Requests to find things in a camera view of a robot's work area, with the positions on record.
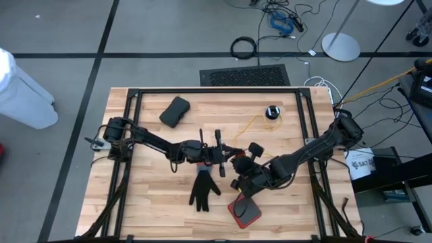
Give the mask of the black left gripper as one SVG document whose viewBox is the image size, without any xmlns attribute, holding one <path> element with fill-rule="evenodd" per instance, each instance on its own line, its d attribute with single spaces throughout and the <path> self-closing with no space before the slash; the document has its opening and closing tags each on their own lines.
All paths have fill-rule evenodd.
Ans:
<svg viewBox="0 0 432 243">
<path fill-rule="evenodd" d="M 215 130 L 216 146 L 208 146 L 204 143 L 203 130 L 199 130 L 200 143 L 201 143 L 201 155 L 200 159 L 206 166 L 218 165 L 219 176 L 225 177 L 225 165 L 229 161 L 235 159 L 238 153 L 243 153 L 244 150 L 241 148 L 231 147 L 221 142 L 221 130 Z"/>
</svg>

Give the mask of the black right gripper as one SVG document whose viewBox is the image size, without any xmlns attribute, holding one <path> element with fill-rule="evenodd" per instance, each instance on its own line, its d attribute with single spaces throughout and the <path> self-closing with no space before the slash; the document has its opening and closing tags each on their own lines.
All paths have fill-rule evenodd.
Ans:
<svg viewBox="0 0 432 243">
<path fill-rule="evenodd" d="M 242 152 L 231 159 L 234 171 L 238 174 L 238 178 L 234 179 L 230 185 L 234 190 L 245 190 L 247 188 L 256 190 L 257 188 L 268 187 L 269 180 L 265 175 L 264 166 L 254 161 L 256 157 L 261 157 L 264 148 L 255 142 L 251 142 L 248 150 L 251 156 L 247 156 L 245 152 Z"/>
</svg>

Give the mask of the black spool for yellow cord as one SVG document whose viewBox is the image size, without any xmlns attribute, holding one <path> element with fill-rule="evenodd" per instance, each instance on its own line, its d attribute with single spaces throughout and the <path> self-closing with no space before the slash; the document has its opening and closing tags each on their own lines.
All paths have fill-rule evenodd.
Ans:
<svg viewBox="0 0 432 243">
<path fill-rule="evenodd" d="M 280 116 L 280 108 L 276 105 L 270 105 L 266 108 L 265 116 L 268 119 L 275 120 Z"/>
</svg>

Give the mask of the black glove grey red cuff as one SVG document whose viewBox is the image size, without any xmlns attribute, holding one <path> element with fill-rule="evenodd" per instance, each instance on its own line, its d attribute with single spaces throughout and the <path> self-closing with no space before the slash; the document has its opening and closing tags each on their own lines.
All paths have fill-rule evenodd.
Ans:
<svg viewBox="0 0 432 243">
<path fill-rule="evenodd" d="M 217 196 L 221 195 L 219 187 L 211 177 L 212 167 L 207 167 L 203 163 L 197 165 L 197 177 L 194 181 L 189 205 L 196 205 L 198 212 L 209 212 L 209 193 L 212 190 Z"/>
</svg>

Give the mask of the red square box grey lid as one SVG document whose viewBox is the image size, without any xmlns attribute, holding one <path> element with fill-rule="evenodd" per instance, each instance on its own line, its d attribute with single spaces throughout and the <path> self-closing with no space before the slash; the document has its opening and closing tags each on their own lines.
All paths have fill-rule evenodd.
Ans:
<svg viewBox="0 0 432 243">
<path fill-rule="evenodd" d="M 243 194 L 228 205 L 231 213 L 240 229 L 245 229 L 261 216 L 261 210 L 252 198 L 245 198 Z"/>
</svg>

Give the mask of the black zippered case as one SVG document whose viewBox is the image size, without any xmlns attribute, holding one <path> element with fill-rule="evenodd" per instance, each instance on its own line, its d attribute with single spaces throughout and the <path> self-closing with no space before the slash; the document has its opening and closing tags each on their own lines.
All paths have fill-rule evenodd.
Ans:
<svg viewBox="0 0 432 243">
<path fill-rule="evenodd" d="M 159 119 L 170 128 L 175 128 L 189 109 L 190 103 L 187 100 L 175 97 L 168 108 L 159 116 Z"/>
</svg>

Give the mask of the black floor vent grate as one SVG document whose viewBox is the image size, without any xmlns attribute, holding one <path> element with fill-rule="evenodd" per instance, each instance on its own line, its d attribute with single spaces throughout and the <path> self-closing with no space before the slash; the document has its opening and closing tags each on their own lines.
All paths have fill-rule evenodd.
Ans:
<svg viewBox="0 0 432 243">
<path fill-rule="evenodd" d="M 284 64 L 200 70 L 201 86 L 290 86 Z"/>
</svg>

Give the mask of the black power strip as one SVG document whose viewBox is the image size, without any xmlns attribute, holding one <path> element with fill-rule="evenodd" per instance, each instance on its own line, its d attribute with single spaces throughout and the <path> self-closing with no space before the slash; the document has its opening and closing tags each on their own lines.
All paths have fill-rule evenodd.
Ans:
<svg viewBox="0 0 432 243">
<path fill-rule="evenodd" d="M 304 32 L 304 25 L 301 22 L 301 19 L 300 19 L 300 17 L 298 15 L 291 13 L 290 14 L 290 19 L 293 21 L 294 26 L 296 27 L 296 29 L 299 32 Z"/>
</svg>

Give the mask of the black equipment cart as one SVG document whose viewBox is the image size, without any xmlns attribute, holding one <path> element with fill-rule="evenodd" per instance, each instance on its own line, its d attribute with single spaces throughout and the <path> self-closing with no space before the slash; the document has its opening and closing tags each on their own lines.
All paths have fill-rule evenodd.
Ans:
<svg viewBox="0 0 432 243">
<path fill-rule="evenodd" d="M 421 89 L 423 77 L 416 71 L 398 78 L 402 94 L 413 108 L 421 128 L 432 143 L 432 87 Z M 379 168 L 371 175 L 353 181 L 355 192 L 373 189 L 403 189 L 410 199 L 421 224 L 411 229 L 418 236 L 424 232 L 432 233 L 432 217 L 428 217 L 415 188 L 432 186 L 432 152 L 406 163 L 401 162 L 399 155 L 377 155 Z"/>
</svg>

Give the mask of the black electronics box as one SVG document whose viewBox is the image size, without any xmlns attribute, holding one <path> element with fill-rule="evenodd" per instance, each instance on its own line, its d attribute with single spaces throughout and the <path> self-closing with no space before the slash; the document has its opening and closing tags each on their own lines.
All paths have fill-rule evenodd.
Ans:
<svg viewBox="0 0 432 243">
<path fill-rule="evenodd" d="M 414 62 L 414 84 L 412 86 L 412 100 L 423 107 L 432 109 L 432 63 L 425 59 Z"/>
</svg>

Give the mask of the white plastic bin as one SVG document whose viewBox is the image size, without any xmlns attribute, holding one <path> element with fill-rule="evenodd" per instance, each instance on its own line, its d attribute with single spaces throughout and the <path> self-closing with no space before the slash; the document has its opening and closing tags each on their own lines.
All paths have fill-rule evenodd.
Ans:
<svg viewBox="0 0 432 243">
<path fill-rule="evenodd" d="M 41 130 L 58 122 L 54 102 L 53 95 L 0 48 L 0 114 Z"/>
</svg>

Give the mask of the black caster chair base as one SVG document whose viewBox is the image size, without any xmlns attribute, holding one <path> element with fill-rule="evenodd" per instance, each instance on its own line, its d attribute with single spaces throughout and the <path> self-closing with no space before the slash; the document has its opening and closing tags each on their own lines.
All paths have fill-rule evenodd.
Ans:
<svg viewBox="0 0 432 243">
<path fill-rule="evenodd" d="M 425 14 L 416 26 L 406 35 L 406 40 L 411 41 L 416 47 L 424 47 L 429 43 L 429 35 L 432 33 L 432 13 Z"/>
</svg>

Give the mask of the black metal table frame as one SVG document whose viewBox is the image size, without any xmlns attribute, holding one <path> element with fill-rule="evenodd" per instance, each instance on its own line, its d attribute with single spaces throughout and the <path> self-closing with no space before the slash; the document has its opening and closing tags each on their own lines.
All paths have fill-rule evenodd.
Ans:
<svg viewBox="0 0 432 243">
<path fill-rule="evenodd" d="M 175 97 L 190 103 L 190 109 L 175 128 L 163 124 L 159 116 Z M 271 120 L 266 108 L 276 105 L 280 116 Z M 326 131 L 333 121 L 328 92 L 324 88 L 112 88 L 103 122 L 126 117 L 172 143 L 200 138 L 215 144 L 215 130 L 229 146 L 245 149 L 251 142 L 272 157 L 293 153 L 311 138 Z M 236 177 L 231 164 L 226 175 L 212 176 L 221 195 L 209 195 L 209 212 L 189 205 L 196 178 L 196 166 L 184 163 L 174 173 L 169 161 L 142 145 L 132 147 L 132 158 L 122 163 L 110 161 L 107 153 L 96 153 L 76 229 L 88 231 L 103 211 L 116 188 L 121 196 L 100 230 L 102 236 L 136 240 L 307 240 L 313 235 L 343 236 L 339 226 L 313 190 L 313 176 L 319 178 L 337 210 L 345 210 L 353 232 L 361 230 L 360 217 L 350 183 L 344 154 L 338 150 L 327 163 L 306 163 L 298 168 L 294 183 L 283 190 L 264 190 L 254 196 L 262 216 L 240 229 L 228 205 L 238 192 L 230 187 Z"/>
</svg>

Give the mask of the grey round-base pedestal stand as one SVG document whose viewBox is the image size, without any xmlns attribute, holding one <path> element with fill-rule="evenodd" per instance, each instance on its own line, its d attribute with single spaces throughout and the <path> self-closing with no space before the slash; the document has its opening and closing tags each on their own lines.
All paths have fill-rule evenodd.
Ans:
<svg viewBox="0 0 432 243">
<path fill-rule="evenodd" d="M 327 34 L 321 41 L 321 48 L 324 53 L 336 60 L 341 62 L 350 62 L 359 58 L 361 48 L 357 40 L 348 34 L 342 32 L 346 23 L 350 19 L 351 15 L 354 13 L 356 7 L 362 0 L 355 0 L 354 4 L 350 8 L 349 12 L 346 14 L 343 22 L 336 32 Z M 395 6 L 399 5 L 404 0 L 364 0 L 373 5 L 378 6 Z"/>
</svg>

